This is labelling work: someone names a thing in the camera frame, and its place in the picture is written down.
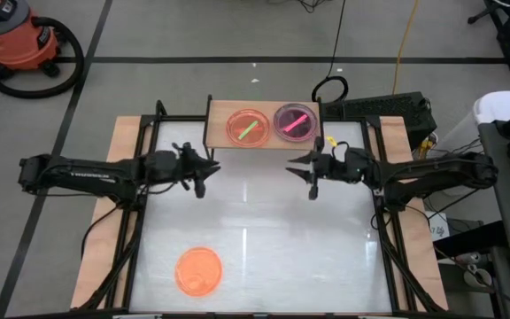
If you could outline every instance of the wooden board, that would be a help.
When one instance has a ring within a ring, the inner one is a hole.
[[[385,151],[387,153],[387,161],[399,163],[413,160],[403,118],[382,117],[381,131],[385,144]],[[370,130],[369,133],[372,140],[372,149],[377,150],[375,133],[372,130]],[[408,205],[424,212],[424,205],[420,198],[414,198]],[[432,245],[432,236],[430,235],[426,217],[412,208],[407,208],[404,212],[399,213],[399,220],[405,242],[408,267],[432,299],[440,307],[447,309],[448,303],[444,294],[444,286],[442,284],[442,278],[440,277],[440,270],[438,268],[434,246]],[[389,224],[389,235],[392,240],[393,234],[391,230],[392,225]],[[394,265],[393,274],[395,274],[398,304],[401,309],[407,310],[403,278]],[[416,305],[420,311],[424,310],[418,299],[416,300]]]
[[[221,101],[213,100],[210,105],[206,130],[206,146],[208,148],[238,148],[233,144],[226,133],[229,117],[240,110],[252,109],[263,113],[269,120],[269,138],[259,148],[282,149],[282,150],[304,150],[310,151],[314,147],[314,139],[310,138],[304,142],[293,143],[280,138],[273,127],[274,114],[278,109],[289,103],[305,105],[310,108],[316,118],[320,119],[318,103],[314,102],[270,102],[270,101]],[[320,121],[316,127],[316,135],[321,132]]]
[[[140,119],[140,117],[119,117],[117,119],[107,157],[108,161],[130,159],[133,157]],[[412,156],[403,119],[399,117],[382,117],[381,120],[384,144],[389,161],[401,162],[411,160]],[[371,136],[371,142],[372,148],[375,150],[375,133]],[[424,210],[423,204],[419,199],[412,200],[408,205],[421,211]],[[112,206],[113,203],[109,199],[99,199],[92,221],[108,212]],[[110,218],[98,224],[92,233],[90,233],[86,244],[86,252],[80,266],[80,273],[72,299],[72,307],[78,307],[83,304],[102,283],[111,269],[113,252],[120,230],[120,217],[121,214],[114,213]],[[400,221],[409,268],[434,301],[440,307],[448,308],[426,219],[420,213],[407,208],[401,213]],[[131,225],[128,227],[128,231],[132,231]],[[396,268],[394,270],[399,305],[401,309],[406,309],[402,277]],[[120,275],[118,282],[118,292],[114,302],[116,307],[120,306],[120,297],[125,287],[124,274],[125,271]]]

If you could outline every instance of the pink stick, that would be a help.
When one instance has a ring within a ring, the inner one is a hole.
[[[293,128],[295,128],[298,124],[302,123],[303,121],[306,120],[306,118],[308,118],[308,115],[304,114],[302,115],[301,117],[298,118],[298,120],[292,122],[292,124],[290,124],[288,127],[286,128],[283,128],[282,130],[289,133]]]

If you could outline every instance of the orange shop vacuum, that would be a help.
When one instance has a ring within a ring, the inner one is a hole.
[[[21,70],[41,70],[54,78],[60,74],[55,59],[60,46],[70,43],[76,67],[59,85],[41,90],[12,89],[4,81]],[[0,0],[0,92],[12,97],[43,98],[63,93],[80,80],[84,53],[74,34],[62,23],[37,17],[25,0]]]

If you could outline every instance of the orange petri dish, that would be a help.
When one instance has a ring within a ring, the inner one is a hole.
[[[257,110],[237,111],[228,119],[227,134],[239,147],[260,147],[269,138],[269,120]]]
[[[210,248],[195,247],[184,253],[176,263],[174,277],[178,288],[190,297],[204,297],[221,281],[220,257]]]

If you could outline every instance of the yellow cable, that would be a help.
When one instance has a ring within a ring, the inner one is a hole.
[[[403,35],[403,41],[400,43],[400,48],[398,49],[397,64],[395,65],[395,78],[393,79],[393,91],[392,91],[393,95],[395,94],[395,91],[397,91],[398,67],[400,66],[400,56],[403,54],[406,37],[408,36],[408,31],[411,29],[411,25],[413,24],[414,14],[416,13],[416,8],[418,7],[419,2],[420,0],[414,0],[413,11],[411,12],[411,16],[408,18],[408,23],[406,23],[406,30],[405,34]]]

